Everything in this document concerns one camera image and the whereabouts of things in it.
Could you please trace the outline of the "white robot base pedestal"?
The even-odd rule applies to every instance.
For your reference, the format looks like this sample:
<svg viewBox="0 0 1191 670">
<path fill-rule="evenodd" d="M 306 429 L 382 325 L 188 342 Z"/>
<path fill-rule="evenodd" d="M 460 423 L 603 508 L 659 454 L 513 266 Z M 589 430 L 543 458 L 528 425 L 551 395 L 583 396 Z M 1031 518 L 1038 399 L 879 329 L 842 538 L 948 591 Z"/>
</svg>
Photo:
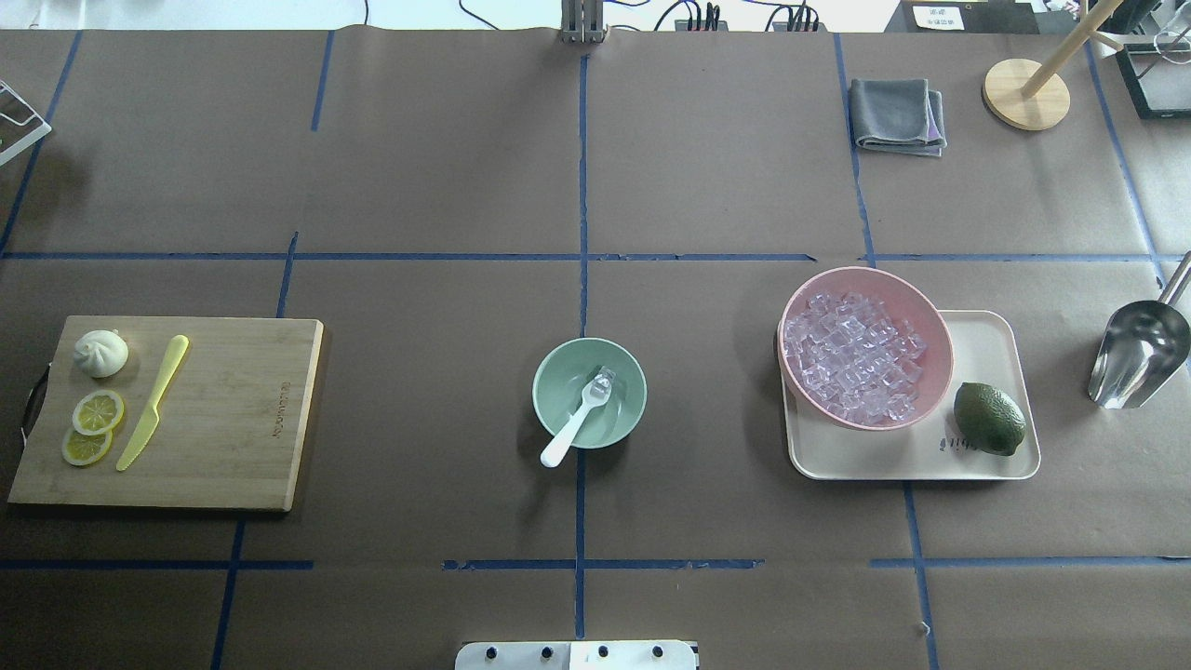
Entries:
<svg viewBox="0 0 1191 670">
<path fill-rule="evenodd" d="M 699 669 L 696 643 L 676 639 L 476 641 L 455 669 Z"/>
</svg>

